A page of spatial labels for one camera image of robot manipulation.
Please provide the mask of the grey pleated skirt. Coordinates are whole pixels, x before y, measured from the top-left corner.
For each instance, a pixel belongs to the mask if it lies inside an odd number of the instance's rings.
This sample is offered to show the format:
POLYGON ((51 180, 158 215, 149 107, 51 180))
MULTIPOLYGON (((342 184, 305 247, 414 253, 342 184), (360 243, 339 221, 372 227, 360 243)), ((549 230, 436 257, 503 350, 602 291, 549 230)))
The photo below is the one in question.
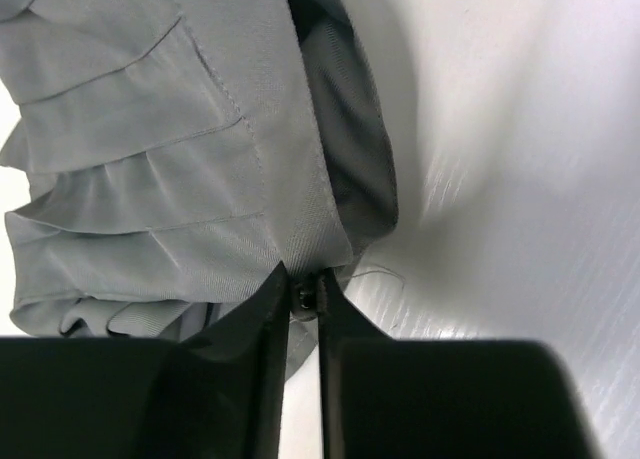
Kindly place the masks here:
POLYGON ((396 226, 341 0, 1 0, 1 79, 29 335, 185 340, 276 266, 351 271, 396 226))

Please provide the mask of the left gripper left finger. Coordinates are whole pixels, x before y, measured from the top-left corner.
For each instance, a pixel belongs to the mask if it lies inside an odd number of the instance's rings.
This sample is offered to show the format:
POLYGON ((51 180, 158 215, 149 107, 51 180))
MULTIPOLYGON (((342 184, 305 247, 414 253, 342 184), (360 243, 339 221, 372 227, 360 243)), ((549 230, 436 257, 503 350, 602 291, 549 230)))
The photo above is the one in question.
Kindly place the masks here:
POLYGON ((256 293, 181 343, 1 343, 5 458, 274 458, 290 287, 278 266, 256 293))

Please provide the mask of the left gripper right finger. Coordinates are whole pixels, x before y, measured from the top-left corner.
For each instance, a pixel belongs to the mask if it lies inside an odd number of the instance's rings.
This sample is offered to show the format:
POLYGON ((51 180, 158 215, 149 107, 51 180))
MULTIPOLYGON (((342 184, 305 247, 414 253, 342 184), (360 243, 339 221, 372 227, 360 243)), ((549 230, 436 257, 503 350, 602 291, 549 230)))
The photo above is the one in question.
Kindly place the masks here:
POLYGON ((390 337, 317 282, 327 458, 595 458, 557 356, 526 340, 390 337))

